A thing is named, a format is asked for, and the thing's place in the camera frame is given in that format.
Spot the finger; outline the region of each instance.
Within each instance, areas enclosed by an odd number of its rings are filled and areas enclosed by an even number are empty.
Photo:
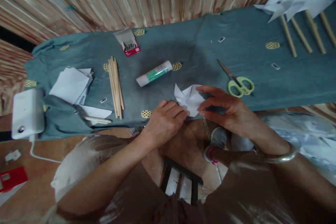
[[[175,117],[175,120],[177,121],[178,124],[180,124],[180,126],[182,126],[187,116],[188,116],[188,113],[184,110]]]
[[[211,105],[212,106],[217,106],[217,107],[225,107],[223,105],[223,103],[224,103],[223,100],[224,100],[223,98],[210,97],[199,105],[197,111],[202,111],[205,108],[210,107]]]
[[[176,102],[174,102],[174,101],[170,101],[170,102],[168,102],[162,109],[163,109],[163,111],[168,111],[168,110],[170,110],[170,109],[172,109],[173,107],[175,107],[177,105],[177,103]]]
[[[179,113],[184,111],[184,108],[181,106],[174,106],[172,109],[168,110],[168,115],[172,118],[177,116]]]
[[[226,93],[223,89],[205,85],[197,87],[196,90],[201,93],[210,93],[214,96],[220,96]]]
[[[211,111],[201,111],[199,113],[200,116],[204,117],[205,119],[208,119],[210,121],[213,121],[215,123],[218,123],[219,125],[223,125],[223,122],[225,120],[225,116],[221,114],[217,114],[215,112]]]
[[[169,101],[167,101],[167,100],[162,100],[156,108],[157,109],[163,108],[164,106],[166,106],[168,104],[168,102]]]

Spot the right hand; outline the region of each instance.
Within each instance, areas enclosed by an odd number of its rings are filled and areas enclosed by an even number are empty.
[[[200,86],[198,92],[210,93],[213,97],[201,103],[197,109],[199,115],[218,123],[227,130],[241,137],[249,138],[252,141],[265,138],[267,132],[273,131],[260,120],[244,103],[237,97],[231,96],[223,89],[211,86]],[[204,111],[210,106],[219,106],[226,109],[224,115],[211,111]]]

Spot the green scissor handle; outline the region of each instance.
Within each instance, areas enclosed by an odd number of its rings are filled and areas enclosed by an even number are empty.
[[[236,78],[236,80],[238,81],[238,83],[240,84],[240,86],[235,81],[233,81],[233,80],[230,80],[228,82],[228,84],[227,84],[227,86],[228,86],[227,89],[228,89],[230,95],[240,98],[243,95],[249,95],[249,94],[251,94],[251,92],[254,90],[254,84],[253,84],[253,82],[250,79],[239,76],[239,77]],[[243,84],[243,81],[247,81],[250,84],[250,88],[247,88]],[[232,87],[234,87],[235,89],[237,89],[237,91],[239,93],[238,95],[232,93],[232,91],[231,91]]]

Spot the white cap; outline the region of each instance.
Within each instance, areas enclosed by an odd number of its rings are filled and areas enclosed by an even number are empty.
[[[173,69],[173,66],[171,65],[170,61],[166,61],[163,63],[163,65],[168,69],[168,72]]]
[[[149,79],[147,78],[146,75],[141,75],[139,78],[136,80],[140,87],[143,87],[149,83]]]

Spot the green label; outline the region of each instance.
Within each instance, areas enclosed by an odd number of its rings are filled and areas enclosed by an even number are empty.
[[[164,75],[166,72],[168,72],[168,69],[164,66],[160,65],[157,68],[150,70],[148,73],[146,73],[146,76],[149,80],[149,82],[152,82],[153,80],[159,78],[160,76]]]

